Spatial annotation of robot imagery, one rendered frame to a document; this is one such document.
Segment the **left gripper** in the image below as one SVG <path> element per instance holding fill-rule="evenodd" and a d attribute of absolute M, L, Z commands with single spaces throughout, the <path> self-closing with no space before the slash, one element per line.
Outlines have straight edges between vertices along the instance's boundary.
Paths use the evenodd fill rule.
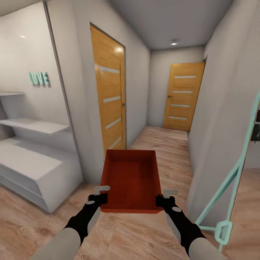
<path fill-rule="evenodd" d="M 106 204 L 108 202 L 108 194 L 107 193 L 101 193 L 100 195 L 89 195 L 88 200 L 97 198 L 100 200 L 100 205 L 101 204 Z"/>

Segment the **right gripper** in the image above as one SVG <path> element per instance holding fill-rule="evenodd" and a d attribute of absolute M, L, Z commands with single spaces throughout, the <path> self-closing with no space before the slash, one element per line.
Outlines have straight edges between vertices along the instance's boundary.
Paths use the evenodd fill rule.
<path fill-rule="evenodd" d="M 175 204 L 175 197 L 170 196 L 170 198 L 164 198 L 162 195 L 156 196 L 155 198 L 156 206 L 165 208 L 165 204 L 171 202 Z"/>

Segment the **storage box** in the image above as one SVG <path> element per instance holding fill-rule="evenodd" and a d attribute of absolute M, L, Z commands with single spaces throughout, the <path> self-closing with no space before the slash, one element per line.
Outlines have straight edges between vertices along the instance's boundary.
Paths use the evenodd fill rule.
<path fill-rule="evenodd" d="M 107 149 L 100 186 L 110 186 L 104 213 L 157 214 L 156 196 L 163 195 L 154 150 Z"/>

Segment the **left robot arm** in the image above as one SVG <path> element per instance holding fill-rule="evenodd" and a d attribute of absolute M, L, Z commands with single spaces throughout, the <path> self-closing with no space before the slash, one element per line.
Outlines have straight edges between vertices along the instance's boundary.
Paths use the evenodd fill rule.
<path fill-rule="evenodd" d="M 46 246 L 28 260 L 74 260 L 83 239 L 87 237 L 100 216 L 100 205 L 108 202 L 110 186 L 95 187 L 94 195 L 88 196 L 83 209 Z"/>

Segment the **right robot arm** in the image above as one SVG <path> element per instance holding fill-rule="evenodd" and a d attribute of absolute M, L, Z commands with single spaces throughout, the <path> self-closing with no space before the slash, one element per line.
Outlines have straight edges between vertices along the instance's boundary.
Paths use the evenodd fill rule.
<path fill-rule="evenodd" d="M 164 208 L 168 225 L 181 246 L 185 247 L 190 260 L 228 260 L 206 239 L 198 225 L 186 217 L 170 194 L 179 194 L 179 191 L 164 189 L 163 195 L 155 198 L 156 206 Z"/>

